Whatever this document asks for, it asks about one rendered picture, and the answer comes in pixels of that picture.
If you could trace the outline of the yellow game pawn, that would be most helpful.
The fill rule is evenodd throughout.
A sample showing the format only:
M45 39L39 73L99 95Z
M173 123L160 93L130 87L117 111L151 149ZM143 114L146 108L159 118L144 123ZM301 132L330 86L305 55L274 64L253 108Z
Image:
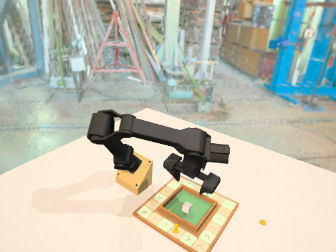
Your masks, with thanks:
M179 232L178 226L179 226L179 224L176 223L175 224L175 229L173 230L174 233L178 233Z

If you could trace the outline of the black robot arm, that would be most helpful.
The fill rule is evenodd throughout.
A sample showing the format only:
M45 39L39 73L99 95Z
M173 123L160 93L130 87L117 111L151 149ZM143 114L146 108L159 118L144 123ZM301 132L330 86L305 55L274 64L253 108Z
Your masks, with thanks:
M114 131L114 117L121 119L118 131ZM119 114L113 109L92 114L86 138L93 144L104 145L113 154L115 169L134 174L142 161L133 154L132 146L120 141L132 137L173 147L189 164L202 161L203 171L208 162L228 164L229 145L211 143L212 136L202 129L174 129L131 114Z

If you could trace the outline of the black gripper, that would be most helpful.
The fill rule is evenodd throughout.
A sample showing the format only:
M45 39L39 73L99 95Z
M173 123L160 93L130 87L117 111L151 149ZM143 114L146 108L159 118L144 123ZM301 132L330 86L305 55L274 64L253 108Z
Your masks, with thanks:
M202 161L199 164L189 164L184 160L184 157L183 160L181 160L182 157L172 153L164 161L163 168L166 169L177 182L180 181L181 173L191 179L199 178L203 180L200 195L202 193L213 194L220 183L220 177L212 172L210 172L209 175L201 172Z

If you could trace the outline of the white die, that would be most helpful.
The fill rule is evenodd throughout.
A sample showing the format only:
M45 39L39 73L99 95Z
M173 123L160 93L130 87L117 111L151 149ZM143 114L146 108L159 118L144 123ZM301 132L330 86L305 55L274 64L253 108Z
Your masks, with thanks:
M186 212L186 213L189 214L189 212L192 210L192 207L193 207L192 204L186 202L186 203L183 205L183 209L182 209L182 210L183 210L184 212Z

